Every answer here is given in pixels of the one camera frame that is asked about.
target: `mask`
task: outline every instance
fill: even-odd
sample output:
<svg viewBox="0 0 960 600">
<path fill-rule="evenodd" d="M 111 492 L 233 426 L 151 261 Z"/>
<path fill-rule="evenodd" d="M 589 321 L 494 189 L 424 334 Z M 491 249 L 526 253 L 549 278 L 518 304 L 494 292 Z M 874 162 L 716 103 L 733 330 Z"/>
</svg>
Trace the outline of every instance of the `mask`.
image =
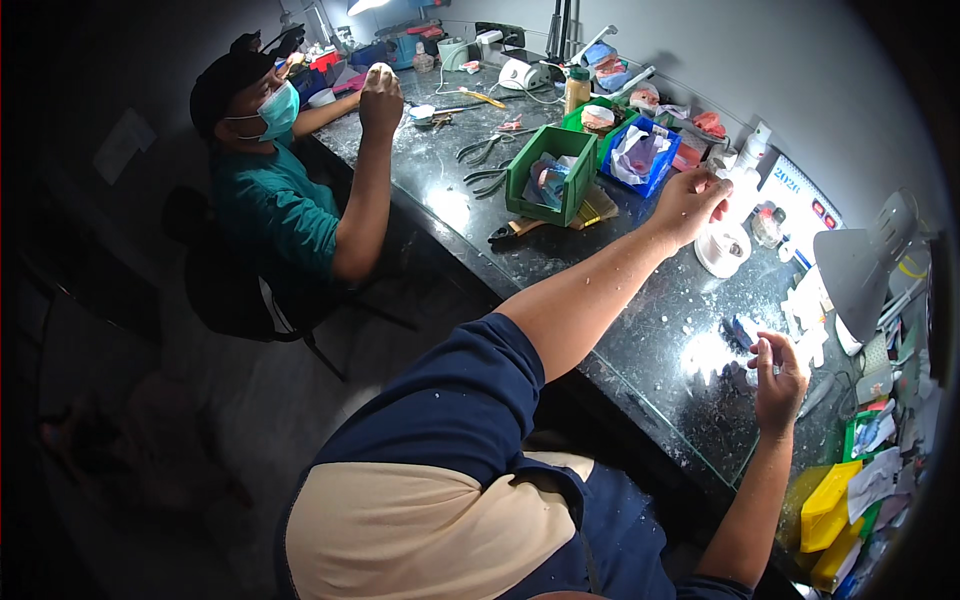
<svg viewBox="0 0 960 600">
<path fill-rule="evenodd" d="M 277 139 L 290 131 L 300 113 L 300 95 L 290 82 L 283 82 L 276 91 L 267 98 L 256 114 L 246 117 L 224 117 L 229 121 L 242 121 L 260 117 L 267 124 L 267 130 L 260 135 L 244 135 L 237 139 L 259 139 L 261 142 Z"/>
</svg>

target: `chair backrest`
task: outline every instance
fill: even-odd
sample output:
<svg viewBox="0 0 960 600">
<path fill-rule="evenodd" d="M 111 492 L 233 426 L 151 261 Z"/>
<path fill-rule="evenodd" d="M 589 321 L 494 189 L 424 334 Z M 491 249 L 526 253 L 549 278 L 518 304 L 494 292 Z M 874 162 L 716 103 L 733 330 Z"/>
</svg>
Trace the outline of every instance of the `chair backrest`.
<svg viewBox="0 0 960 600">
<path fill-rule="evenodd" d="M 211 331 L 260 342 L 279 339 L 252 267 L 239 260 L 211 225 L 190 247 L 183 268 L 186 295 Z"/>
</svg>

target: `ear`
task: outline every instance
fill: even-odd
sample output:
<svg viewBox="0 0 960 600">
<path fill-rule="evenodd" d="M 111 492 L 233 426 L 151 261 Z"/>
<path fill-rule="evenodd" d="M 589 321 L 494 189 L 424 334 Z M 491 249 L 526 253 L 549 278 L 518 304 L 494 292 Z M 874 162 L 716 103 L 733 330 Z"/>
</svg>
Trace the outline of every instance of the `ear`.
<svg viewBox="0 0 960 600">
<path fill-rule="evenodd" d="M 235 142 L 237 140 L 237 132 L 233 130 L 233 126 L 227 119 L 217 121 L 217 124 L 213 126 L 213 136 L 222 142 Z"/>
</svg>

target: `white wall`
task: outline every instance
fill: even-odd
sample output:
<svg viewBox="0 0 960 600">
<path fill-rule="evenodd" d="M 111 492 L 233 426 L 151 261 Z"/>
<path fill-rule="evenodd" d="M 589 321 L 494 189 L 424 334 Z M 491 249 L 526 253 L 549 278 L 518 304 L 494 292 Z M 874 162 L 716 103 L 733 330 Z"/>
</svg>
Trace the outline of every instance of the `white wall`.
<svg viewBox="0 0 960 600">
<path fill-rule="evenodd" d="M 296 12 L 300 1 L 283 0 L 283 5 Z M 417 14 L 399 0 L 357 17 L 347 17 L 346 0 L 325 0 L 324 5 L 334 27 L 352 25 L 357 38 L 366 41 L 377 23 L 385 27 Z M 74 38 L 59 40 L 68 49 L 67 66 L 50 75 L 56 81 L 56 105 L 37 123 L 47 157 L 58 164 L 53 170 L 49 163 L 38 164 L 37 170 L 48 179 L 56 171 L 56 192 L 74 189 L 83 195 L 65 203 L 75 208 L 86 203 L 88 222 L 106 215 L 141 256 L 130 258 L 129 252 L 118 250 L 120 245 L 102 241 L 132 268 L 156 280 L 145 273 L 143 262 L 162 271 L 180 251 L 160 230 L 167 193 L 179 183 L 209 188 L 206 149 L 190 121 L 193 84 L 241 34 L 261 29 L 264 42 L 276 36 L 280 5 L 277 0 L 100 0 L 91 6 L 77 23 Z M 316 23 L 309 16 L 296 20 L 309 25 L 306 37 L 312 41 Z M 48 91 L 41 93 L 49 97 Z M 157 139 L 145 154 L 137 153 L 110 186 L 91 160 L 127 107 L 143 115 Z"/>
<path fill-rule="evenodd" d="M 734 140 L 747 133 L 740 124 L 752 126 L 762 117 L 774 129 L 774 145 L 820 187 L 849 227 L 864 227 L 902 185 L 924 211 L 931 199 L 947 200 L 932 143 L 899 74 L 839 3 L 580 5 L 574 2 L 571 15 L 581 42 L 616 25 L 619 34 L 608 42 L 621 55 L 652 62 L 668 78 L 652 80 L 661 92 L 718 110 Z M 553 8 L 553 0 L 454 0 L 430 16 L 454 35 L 463 34 L 464 22 L 477 20 L 546 32 Z M 544 36 L 527 37 L 527 47 L 537 52 L 544 42 Z"/>
</svg>

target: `workbench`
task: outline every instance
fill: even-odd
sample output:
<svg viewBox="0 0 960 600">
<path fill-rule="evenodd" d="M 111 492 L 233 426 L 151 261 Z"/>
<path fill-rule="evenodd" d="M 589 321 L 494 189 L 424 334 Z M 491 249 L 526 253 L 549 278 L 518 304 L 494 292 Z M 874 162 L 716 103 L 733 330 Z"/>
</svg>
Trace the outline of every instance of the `workbench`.
<svg viewBox="0 0 960 600">
<path fill-rule="evenodd" d="M 434 95 L 439 70 L 426 74 L 406 70 L 397 75 L 406 99 L 417 104 L 451 108 L 473 102 L 462 94 Z M 475 75 L 444 73 L 448 82 L 444 90 L 465 85 L 486 92 L 496 76 L 495 67 L 489 66 Z M 494 97 L 508 94 L 516 92 L 498 88 L 492 93 Z M 537 95 L 552 97 L 550 92 Z M 454 155 L 469 143 L 489 138 L 497 125 L 520 113 L 524 128 L 559 124 L 563 116 L 563 103 L 545 106 L 529 97 L 505 102 L 506 109 L 483 106 L 455 114 L 451 125 L 435 131 L 414 126 L 405 114 L 394 138 L 391 165 L 395 209 L 416 213 L 428 233 L 502 299 L 559 273 L 637 228 L 653 213 L 662 189 L 661 184 L 650 199 L 643 199 L 598 174 L 596 183 L 619 206 L 615 219 L 583 231 L 541 226 L 507 245 L 490 244 L 488 236 L 516 215 L 507 211 L 502 191 L 474 200 L 463 178 L 515 156 L 530 136 L 497 144 L 481 167 L 458 163 Z M 314 135 L 353 167 L 361 131 L 359 115 L 354 112 Z M 758 439 L 753 401 L 738 392 L 736 376 L 729 367 L 731 361 L 745 366 L 750 354 L 724 334 L 722 322 L 736 313 L 749 314 L 786 331 L 780 302 L 794 284 L 794 274 L 800 272 L 795 261 L 781 263 L 776 251 L 754 244 L 752 256 L 733 277 L 718 279 L 701 266 L 688 245 L 654 271 L 577 368 L 703 489 L 721 515 L 732 501 Z M 851 361 L 834 333 L 832 312 L 827 331 L 825 366 L 814 370 L 810 389 L 840 370 L 856 380 Z M 834 386 L 810 415 L 797 423 L 791 482 L 807 468 L 840 462 L 844 432 L 838 405 L 845 393 L 839 388 Z M 795 522 L 799 510 L 799 506 L 790 506 L 784 511 L 780 538 L 787 544 L 780 546 L 775 556 L 786 559 L 784 550 L 794 545 L 793 538 L 785 534 L 799 527 Z"/>
</svg>

